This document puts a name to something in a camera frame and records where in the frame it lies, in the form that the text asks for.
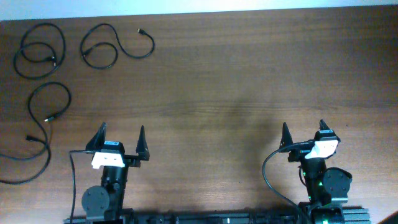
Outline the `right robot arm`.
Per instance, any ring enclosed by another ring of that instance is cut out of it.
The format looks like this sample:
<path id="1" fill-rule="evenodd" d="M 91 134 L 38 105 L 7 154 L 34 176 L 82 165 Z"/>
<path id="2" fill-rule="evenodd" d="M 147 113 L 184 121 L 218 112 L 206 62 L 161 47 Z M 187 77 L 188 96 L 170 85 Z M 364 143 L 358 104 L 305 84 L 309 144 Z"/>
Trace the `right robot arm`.
<path id="1" fill-rule="evenodd" d="M 288 153 L 289 162 L 300 163 L 301 180 L 308 193 L 308 202 L 299 208 L 312 223 L 344 223 L 342 205 L 348 201 L 352 175 L 340 168 L 326 166 L 326 160 L 335 155 L 341 142 L 324 120 L 313 139 L 293 142 L 286 123 L 282 126 L 280 149 Z"/>

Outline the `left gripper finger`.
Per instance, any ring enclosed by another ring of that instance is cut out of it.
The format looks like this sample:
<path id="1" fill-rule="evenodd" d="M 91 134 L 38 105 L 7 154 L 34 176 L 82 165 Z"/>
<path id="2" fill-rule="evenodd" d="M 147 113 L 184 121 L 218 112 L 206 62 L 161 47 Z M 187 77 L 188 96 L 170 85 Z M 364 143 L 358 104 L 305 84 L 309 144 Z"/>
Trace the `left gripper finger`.
<path id="1" fill-rule="evenodd" d="M 99 130 L 96 132 L 96 134 L 90 139 L 90 141 L 86 145 L 86 147 L 85 147 L 86 151 L 96 152 L 96 151 L 100 151 L 103 148 L 104 142 L 106 139 L 106 128 L 107 128 L 107 125 L 105 122 L 103 122 L 101 124 L 101 126 L 99 127 Z"/>
<path id="2" fill-rule="evenodd" d="M 142 125 L 139 133 L 139 139 L 137 141 L 136 153 L 139 156 L 140 160 L 148 161 L 150 159 L 150 152 L 147 146 L 145 128 Z"/>

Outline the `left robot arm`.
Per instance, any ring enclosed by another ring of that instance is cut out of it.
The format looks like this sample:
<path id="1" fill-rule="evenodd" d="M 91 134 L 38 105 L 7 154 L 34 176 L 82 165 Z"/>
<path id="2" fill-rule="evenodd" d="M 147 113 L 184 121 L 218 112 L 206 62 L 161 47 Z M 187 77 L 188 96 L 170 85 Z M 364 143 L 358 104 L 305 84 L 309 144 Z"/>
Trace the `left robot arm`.
<path id="1" fill-rule="evenodd" d="M 88 188 L 81 199 L 86 223 L 132 223 L 133 210 L 123 208 L 127 175 L 130 167 L 140 167 L 150 159 L 145 129 L 141 126 L 136 153 L 128 155 L 120 141 L 106 140 L 106 123 L 85 147 L 93 155 L 91 165 L 103 169 L 101 184 Z"/>

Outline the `black cable long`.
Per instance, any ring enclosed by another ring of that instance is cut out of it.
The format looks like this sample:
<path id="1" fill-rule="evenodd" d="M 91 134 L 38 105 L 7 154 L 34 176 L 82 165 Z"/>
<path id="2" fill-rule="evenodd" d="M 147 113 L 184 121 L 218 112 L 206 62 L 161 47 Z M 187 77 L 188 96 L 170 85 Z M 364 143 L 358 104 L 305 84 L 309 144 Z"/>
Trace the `black cable long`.
<path id="1" fill-rule="evenodd" d="M 33 180 L 37 179 L 38 177 L 40 177 L 47 169 L 47 167 L 50 164 L 51 158 L 52 158 L 52 152 L 50 149 L 50 144 L 49 144 L 49 135 L 47 134 L 45 128 L 42 126 L 42 124 L 40 123 L 40 121 L 34 116 L 33 112 L 32 112 L 32 100 L 33 97 L 38 94 L 41 90 L 43 90 L 45 87 L 47 86 L 51 86 L 51 85 L 56 85 L 56 86 L 60 86 L 61 88 L 63 88 L 68 96 L 68 101 L 66 103 L 66 105 L 58 112 L 55 112 L 51 115 L 49 115 L 48 117 L 46 117 L 44 119 L 44 122 L 49 122 L 49 121 L 53 121 L 55 119 L 57 119 L 58 117 L 60 117 L 62 114 L 64 114 L 66 112 L 67 109 L 69 109 L 71 103 L 72 103 L 72 93 L 70 91 L 70 89 L 63 83 L 60 82 L 47 82 L 44 84 L 41 84 L 40 86 L 38 86 L 37 88 L 35 88 L 32 93 L 29 95 L 28 99 L 27 99 L 27 110 L 28 110 L 28 114 L 30 116 L 30 118 L 33 120 L 33 122 L 39 127 L 39 129 L 41 130 L 41 132 L 44 135 L 44 139 L 39 139 L 36 138 L 34 136 L 30 136 L 27 135 L 25 137 L 26 141 L 30 141 L 30 142 L 39 142 L 41 144 L 43 144 L 43 148 L 41 151 L 39 151 L 38 153 L 34 154 L 33 156 L 30 157 L 25 157 L 25 158 L 20 158 L 20 157 L 12 157 L 12 156 L 8 156 L 5 154 L 1 154 L 1 157 L 4 157 L 6 159 L 10 159 L 13 161 L 31 161 L 33 159 L 36 159 L 37 157 L 41 156 L 42 154 L 44 154 L 45 152 L 47 153 L 47 158 L 46 161 L 44 163 L 44 165 L 42 166 L 42 168 L 33 176 L 24 179 L 24 180 L 4 180 L 1 179 L 1 183 L 2 184 L 6 184 L 6 185 L 22 185 L 22 184 L 27 184 L 29 182 L 32 182 Z"/>

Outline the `black cable double coil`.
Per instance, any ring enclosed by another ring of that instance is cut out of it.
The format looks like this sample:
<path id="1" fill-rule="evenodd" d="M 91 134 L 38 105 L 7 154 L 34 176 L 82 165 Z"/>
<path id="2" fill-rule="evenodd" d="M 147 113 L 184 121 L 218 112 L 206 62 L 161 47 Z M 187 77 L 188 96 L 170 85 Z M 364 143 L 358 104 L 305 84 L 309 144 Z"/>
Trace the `black cable double coil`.
<path id="1" fill-rule="evenodd" d="M 51 28 L 57 31 L 61 41 L 60 55 L 51 43 L 48 43 L 46 41 L 27 41 L 31 34 L 41 28 Z M 21 78 L 24 78 L 26 80 L 41 80 L 49 77 L 60 68 L 60 66 L 65 61 L 66 52 L 66 38 L 61 28 L 51 22 L 43 22 L 33 25 L 24 33 L 19 44 L 19 49 L 15 52 L 13 56 L 12 66 L 15 73 Z M 42 72 L 40 74 L 30 75 L 19 68 L 19 60 L 21 59 L 30 64 L 49 63 L 49 69 L 46 72 Z"/>

